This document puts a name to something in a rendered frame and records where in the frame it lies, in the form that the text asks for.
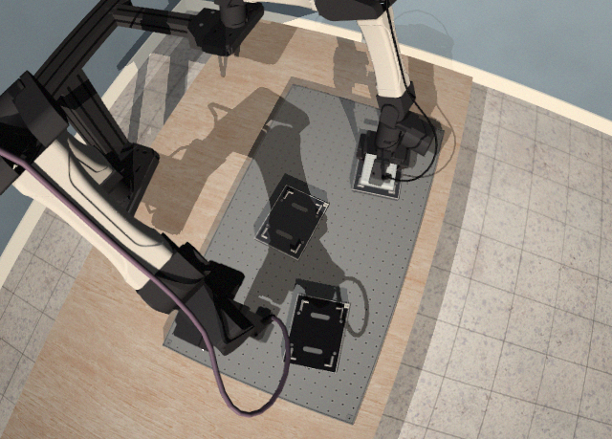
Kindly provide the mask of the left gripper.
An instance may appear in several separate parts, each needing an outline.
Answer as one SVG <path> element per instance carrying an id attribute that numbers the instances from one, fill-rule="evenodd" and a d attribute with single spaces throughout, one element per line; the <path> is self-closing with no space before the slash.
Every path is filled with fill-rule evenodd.
<path id="1" fill-rule="evenodd" d="M 364 164 L 366 153 L 377 155 L 374 159 L 370 177 L 384 181 L 383 177 L 390 164 L 397 165 L 397 171 L 409 166 L 411 151 L 401 143 L 401 138 L 394 142 L 388 142 L 383 140 L 378 132 L 367 130 L 366 134 L 361 133 L 356 156 Z"/>

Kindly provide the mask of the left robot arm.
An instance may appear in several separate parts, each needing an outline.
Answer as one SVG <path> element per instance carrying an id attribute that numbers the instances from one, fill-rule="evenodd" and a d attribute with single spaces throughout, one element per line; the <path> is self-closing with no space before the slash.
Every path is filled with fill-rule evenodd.
<path id="1" fill-rule="evenodd" d="M 262 9 L 259 2 L 308 8 L 318 11 L 318 15 L 330 21 L 357 20 L 376 77 L 376 98 L 381 111 L 377 132 L 388 142 L 401 137 L 401 145 L 425 156 L 434 133 L 428 122 L 409 111 L 414 101 L 405 83 L 414 100 L 416 95 L 413 81 L 409 80 L 405 70 L 396 35 L 392 9 L 396 1 L 388 0 L 387 10 L 385 0 L 214 0 L 214 4 L 219 6 L 221 18 L 205 35 L 203 44 L 228 49 Z"/>

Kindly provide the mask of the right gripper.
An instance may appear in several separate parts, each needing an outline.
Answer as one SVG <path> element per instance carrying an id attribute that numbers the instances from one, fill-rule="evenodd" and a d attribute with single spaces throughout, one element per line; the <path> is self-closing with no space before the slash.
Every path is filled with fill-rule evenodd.
<path id="1" fill-rule="evenodd" d="M 254 325 L 254 330 L 250 337 L 260 340 L 267 327 L 264 318 L 250 311 L 249 306 L 234 301 L 238 289 L 244 281 L 244 274 L 212 260 L 209 261 L 208 268 L 211 270 L 208 274 L 208 279 L 213 284 L 214 293 L 218 296 L 224 295 L 235 307 L 237 307 L 237 309 Z M 201 332 L 194 324 L 188 323 L 179 312 L 175 318 L 175 322 L 177 323 L 173 331 L 175 337 L 208 351 Z"/>

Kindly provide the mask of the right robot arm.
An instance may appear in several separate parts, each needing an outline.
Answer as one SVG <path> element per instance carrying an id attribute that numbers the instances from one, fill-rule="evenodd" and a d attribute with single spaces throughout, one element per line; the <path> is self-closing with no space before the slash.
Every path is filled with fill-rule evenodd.
<path id="1" fill-rule="evenodd" d="M 0 146 L 29 165 L 23 168 L 0 154 L 0 195 L 13 185 L 55 212 L 101 251 L 151 308 L 168 315 L 178 310 L 193 324 L 144 270 L 153 274 L 194 313 L 224 356 L 237 349 L 254 325 L 213 292 L 207 260 L 190 243 L 179 248 L 128 212 L 154 158 L 152 149 L 126 143 L 117 157 L 80 143 L 45 87 L 28 70 L 20 78 L 0 96 Z"/>

